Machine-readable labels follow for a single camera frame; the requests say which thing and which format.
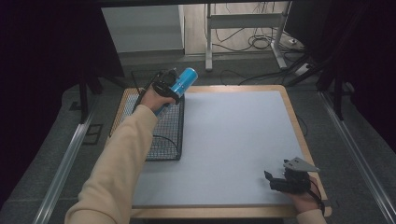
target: metal stand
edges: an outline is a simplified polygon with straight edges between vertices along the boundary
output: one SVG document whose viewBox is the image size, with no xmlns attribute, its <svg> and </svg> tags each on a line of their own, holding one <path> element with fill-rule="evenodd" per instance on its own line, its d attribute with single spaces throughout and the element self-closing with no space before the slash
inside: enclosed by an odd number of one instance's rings
<svg viewBox="0 0 396 224">
<path fill-rule="evenodd" d="M 213 29 L 233 29 L 233 28 L 258 28 L 277 27 L 275 41 L 271 43 L 271 48 L 276 57 L 280 69 L 286 69 L 286 63 L 279 50 L 279 41 L 282 31 L 285 28 L 291 2 L 285 5 L 282 13 L 271 14 L 237 14 L 237 15 L 211 15 L 210 4 L 207 4 L 206 15 L 206 57 L 205 69 L 210 72 L 213 69 L 212 34 Z"/>
<path fill-rule="evenodd" d="M 88 98 L 87 98 L 87 86 L 89 87 L 90 91 L 95 94 L 101 94 L 104 87 L 100 83 L 98 77 L 104 77 L 105 79 L 109 80 L 110 82 L 120 86 L 123 89 L 128 89 L 130 86 L 118 80 L 116 77 L 110 76 L 106 73 L 103 73 L 99 69 L 92 69 L 90 71 L 79 71 L 78 78 L 79 78 L 79 99 L 81 101 L 81 120 L 80 124 L 85 123 L 90 111 L 88 108 Z"/>
<path fill-rule="evenodd" d="M 348 23 L 346 30 L 341 36 L 341 39 L 334 50 L 333 56 L 331 57 L 333 73 L 332 74 L 327 73 L 327 75 L 331 75 L 332 79 L 334 80 L 333 110 L 340 120 L 344 120 L 341 110 L 342 97 L 344 95 L 343 66 L 346 66 L 346 62 L 342 60 L 343 50 L 348 40 L 352 36 L 352 32 L 355 31 L 355 28 L 358 26 L 359 21 L 363 17 L 364 12 L 367 10 L 368 5 L 369 5 L 369 1 L 359 2 L 357 4 L 354 15 L 352 16 L 352 19 Z"/>
</svg>

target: black wire grid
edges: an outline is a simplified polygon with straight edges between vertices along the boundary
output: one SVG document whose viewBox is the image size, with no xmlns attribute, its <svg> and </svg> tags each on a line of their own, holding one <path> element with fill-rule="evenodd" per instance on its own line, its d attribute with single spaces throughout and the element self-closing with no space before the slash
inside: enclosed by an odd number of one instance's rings
<svg viewBox="0 0 396 224">
<path fill-rule="evenodd" d="M 120 121 L 132 114 L 138 94 L 127 95 Z M 179 161 L 181 157 L 184 123 L 184 96 L 178 105 L 171 105 L 153 132 L 153 141 L 146 161 Z"/>
</svg>

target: hand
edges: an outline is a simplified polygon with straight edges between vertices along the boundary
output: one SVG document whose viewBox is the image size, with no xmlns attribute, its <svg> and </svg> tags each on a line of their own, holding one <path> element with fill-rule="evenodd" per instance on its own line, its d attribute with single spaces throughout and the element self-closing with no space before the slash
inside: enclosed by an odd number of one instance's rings
<svg viewBox="0 0 396 224">
<path fill-rule="evenodd" d="M 152 86 L 149 86 L 148 90 L 146 91 L 145 95 L 140 102 L 141 105 L 145 105 L 152 112 L 158 110 L 164 104 L 174 104 L 176 101 L 172 97 L 163 97 L 159 95 Z"/>
<path fill-rule="evenodd" d="M 320 195 L 317 188 L 318 181 L 312 176 L 309 176 L 309 179 L 312 181 L 311 182 L 312 192 L 314 192 L 316 195 Z M 291 198 L 299 214 L 303 212 L 307 212 L 309 210 L 319 209 L 318 203 L 307 192 L 303 194 L 290 194 L 290 193 L 284 193 L 284 194 L 286 194 Z"/>
</svg>

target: human arm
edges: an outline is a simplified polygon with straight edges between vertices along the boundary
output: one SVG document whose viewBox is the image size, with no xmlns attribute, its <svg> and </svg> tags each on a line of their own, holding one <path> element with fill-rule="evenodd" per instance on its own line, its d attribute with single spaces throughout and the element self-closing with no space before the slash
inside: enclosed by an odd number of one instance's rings
<svg viewBox="0 0 396 224">
<path fill-rule="evenodd" d="M 311 180 L 311 190 L 316 195 L 320 195 L 318 191 L 318 181 L 309 176 Z M 324 219 L 321 210 L 319 209 L 318 202 L 309 195 L 307 192 L 304 194 L 290 194 L 288 195 L 294 203 L 294 207 L 297 210 L 297 220 L 300 224 L 325 224 L 326 220 Z"/>
<path fill-rule="evenodd" d="M 65 223 L 129 223 L 134 187 L 158 121 L 153 111 L 173 102 L 148 89 L 141 105 L 107 140 Z"/>
</svg>

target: metal rail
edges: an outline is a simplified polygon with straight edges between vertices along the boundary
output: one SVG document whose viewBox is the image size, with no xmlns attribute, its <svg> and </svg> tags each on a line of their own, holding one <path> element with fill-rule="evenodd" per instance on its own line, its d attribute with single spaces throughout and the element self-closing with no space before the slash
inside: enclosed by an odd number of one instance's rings
<svg viewBox="0 0 396 224">
<path fill-rule="evenodd" d="M 382 187 L 382 184 L 375 177 L 375 174 L 373 170 L 370 168 L 370 165 L 368 164 L 367 160 L 364 159 L 364 156 L 361 153 L 359 146 L 356 144 L 355 140 L 353 139 L 346 124 L 343 121 L 341 121 L 333 111 L 332 100 L 327 94 L 321 91 L 319 92 L 319 96 L 322 98 L 323 103 L 325 104 L 326 109 L 329 112 L 332 121 L 334 122 L 335 128 L 340 133 L 344 143 L 346 144 L 346 148 L 348 149 L 349 154 L 351 155 L 353 161 L 355 162 L 356 166 L 361 172 L 361 176 L 366 182 L 366 185 L 369 188 L 369 190 L 372 192 L 375 201 L 377 202 L 379 209 L 381 210 L 385 219 L 387 220 L 388 223 L 396 223 L 396 210 L 390 197 L 385 192 L 384 188 Z"/>
<path fill-rule="evenodd" d="M 85 133 L 90 126 L 98 98 L 99 96 L 93 96 L 90 114 L 84 123 L 78 125 L 69 147 L 64 153 L 64 158 L 59 165 L 58 171 L 56 172 L 55 177 L 52 179 L 49 190 L 47 191 L 47 194 L 44 197 L 37 214 L 35 215 L 35 219 L 33 221 L 34 224 L 46 224 L 49 222 L 55 204 L 57 203 L 59 195 L 64 188 L 64 182 L 69 175 L 70 169 L 72 168 L 73 162 L 78 154 L 79 147 L 81 146 Z"/>
</svg>

